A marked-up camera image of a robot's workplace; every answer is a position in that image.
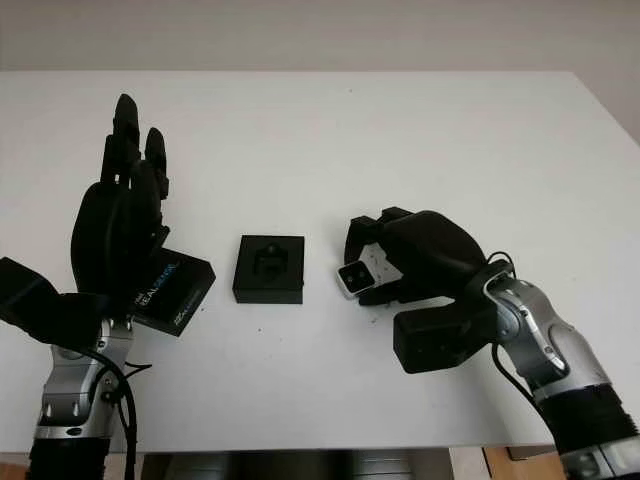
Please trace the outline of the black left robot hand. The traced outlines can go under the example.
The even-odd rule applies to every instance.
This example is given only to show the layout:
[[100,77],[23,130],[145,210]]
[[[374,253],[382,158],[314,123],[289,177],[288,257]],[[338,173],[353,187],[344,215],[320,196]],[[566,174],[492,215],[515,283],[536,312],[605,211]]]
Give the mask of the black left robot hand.
[[85,192],[74,224],[71,264],[79,292],[124,308],[169,234],[161,212],[169,179],[164,137],[153,127],[140,148],[138,108],[126,93],[112,125],[99,180]]

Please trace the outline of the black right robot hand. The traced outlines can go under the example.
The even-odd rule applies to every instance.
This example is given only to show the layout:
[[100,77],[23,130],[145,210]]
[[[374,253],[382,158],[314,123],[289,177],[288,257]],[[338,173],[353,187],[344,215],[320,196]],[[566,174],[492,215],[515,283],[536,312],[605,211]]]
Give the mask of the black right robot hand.
[[463,228],[430,210],[389,207],[350,221],[339,283],[362,306],[458,296],[486,265]]

